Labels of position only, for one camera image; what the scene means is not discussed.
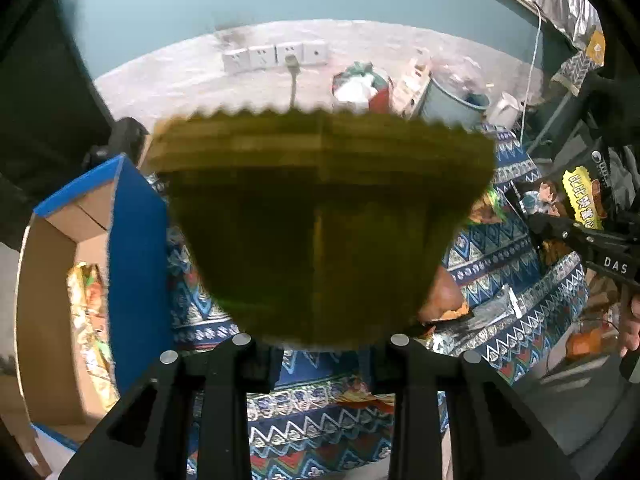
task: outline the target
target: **electrical outlet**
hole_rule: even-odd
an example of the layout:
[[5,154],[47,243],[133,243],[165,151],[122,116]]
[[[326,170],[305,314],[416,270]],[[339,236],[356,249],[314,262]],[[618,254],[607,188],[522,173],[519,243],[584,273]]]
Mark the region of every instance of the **electrical outlet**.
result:
[[249,51],[245,48],[237,48],[223,52],[222,63],[225,66],[225,72],[229,72],[230,74],[251,70]]
[[289,41],[276,45],[276,57],[279,66],[286,66],[285,58],[293,54],[298,59],[298,63],[302,64],[302,43],[299,41]]
[[305,65],[316,65],[328,62],[329,46],[323,40],[305,41],[302,44],[302,61]]
[[249,63],[254,70],[276,66],[276,47],[274,45],[250,46]]

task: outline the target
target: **silver screw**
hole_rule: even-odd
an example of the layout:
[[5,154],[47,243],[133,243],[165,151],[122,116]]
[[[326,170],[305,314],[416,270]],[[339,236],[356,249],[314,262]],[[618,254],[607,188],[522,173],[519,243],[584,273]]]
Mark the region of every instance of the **silver screw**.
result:
[[236,346],[248,345],[251,342],[251,336],[245,333],[236,334],[232,341]]
[[473,365],[477,365],[480,361],[482,361],[480,354],[475,350],[467,350],[462,354],[462,357],[467,363],[471,363]]
[[178,358],[178,352],[174,350],[165,350],[160,354],[160,362],[163,365],[170,365]]
[[409,338],[404,334],[393,334],[391,336],[391,342],[396,346],[407,346],[409,344]]

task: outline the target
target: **person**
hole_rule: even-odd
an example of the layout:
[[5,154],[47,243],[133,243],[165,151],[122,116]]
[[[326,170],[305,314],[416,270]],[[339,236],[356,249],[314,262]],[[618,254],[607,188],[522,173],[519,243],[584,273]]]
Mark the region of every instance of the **person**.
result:
[[558,197],[556,185],[550,180],[540,182],[540,188],[535,191],[527,191],[522,197],[522,205],[527,214],[549,214],[553,202]]
[[636,294],[627,306],[620,303],[620,357],[640,346],[640,294]]

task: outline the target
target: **white pitcher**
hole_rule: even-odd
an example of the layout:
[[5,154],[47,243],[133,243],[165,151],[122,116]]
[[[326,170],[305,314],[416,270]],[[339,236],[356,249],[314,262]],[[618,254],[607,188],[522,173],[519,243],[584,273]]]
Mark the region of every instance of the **white pitcher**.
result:
[[522,106],[518,100],[507,92],[502,92],[500,99],[486,111],[486,121],[493,126],[503,126],[511,130],[521,113]]

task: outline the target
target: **blue patterned fabric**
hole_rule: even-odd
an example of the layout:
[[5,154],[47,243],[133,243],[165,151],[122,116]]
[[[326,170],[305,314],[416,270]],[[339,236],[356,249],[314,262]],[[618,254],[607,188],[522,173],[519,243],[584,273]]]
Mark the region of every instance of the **blue patterned fabric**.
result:
[[[486,128],[496,142],[493,184],[535,180],[538,170],[511,132]],[[179,348],[208,349],[238,333],[238,327],[203,289],[181,234],[168,232],[168,265],[174,339]],[[511,326],[489,327],[472,341],[513,383],[555,343],[586,301],[584,273],[570,254],[544,278],[526,227],[512,212],[503,224],[471,225],[460,232],[443,265],[471,308],[509,283],[527,315]],[[349,470],[390,454],[393,397],[374,397],[358,376],[354,352],[287,351],[276,390],[247,401],[254,480],[316,478]],[[441,429],[447,427],[444,394]],[[196,473],[196,426],[188,473]]]

